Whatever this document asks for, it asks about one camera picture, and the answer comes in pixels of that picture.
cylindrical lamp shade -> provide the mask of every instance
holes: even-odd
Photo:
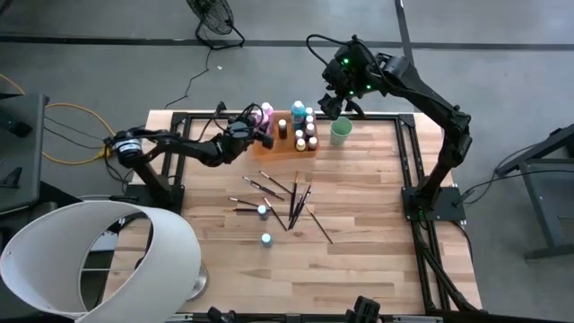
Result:
[[[141,265],[109,299],[88,312],[80,293],[83,264],[112,223],[143,212],[153,238]],[[57,209],[19,231],[0,258],[8,288],[30,306],[78,322],[162,322],[196,283],[201,251],[193,229],[170,211],[111,201]]]

concrete floor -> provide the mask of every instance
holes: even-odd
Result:
[[[455,171],[462,189],[489,179],[509,153],[572,123],[574,3],[404,0],[403,4],[403,27],[413,42],[406,44],[407,49],[424,48],[421,44],[427,42],[461,48],[415,49],[413,59],[427,84],[473,117],[474,144]],[[338,39],[353,33],[371,41],[406,39],[393,0],[243,0],[230,5],[237,27],[250,40],[304,40],[315,32]],[[295,16],[303,22],[296,22]],[[191,39],[196,23],[183,1],[20,0],[0,17],[0,32]],[[472,51],[455,43],[487,45],[486,50]],[[505,44],[532,45],[532,50],[501,50]],[[559,46],[563,50],[550,51],[537,44],[564,45]],[[400,48],[373,50],[403,55]],[[318,51],[328,57],[335,48]],[[197,46],[1,43],[0,73],[27,92],[44,92],[51,102],[89,107],[114,129],[125,129],[143,124],[149,109],[161,109],[180,96],[189,76],[203,70],[206,53],[206,48]],[[209,66],[210,72],[194,81],[190,98],[174,109],[213,109],[220,100],[234,109],[264,100],[286,108],[297,99],[314,103],[324,93],[322,65],[301,46],[255,45],[216,52]],[[13,89],[0,82],[0,91]],[[404,100],[375,94],[360,104],[366,110],[413,111]],[[91,134],[106,135],[97,121],[78,111],[53,109],[47,114]],[[49,121],[48,126],[83,143],[99,144]],[[80,160],[93,153],[50,134],[44,145],[62,159]],[[101,162],[66,167],[45,161],[42,168],[45,181],[76,195],[120,193],[118,183],[103,174]],[[481,202],[466,211],[484,308],[498,314],[571,320],[574,257],[534,263],[522,258],[544,246],[523,181],[494,184]]]

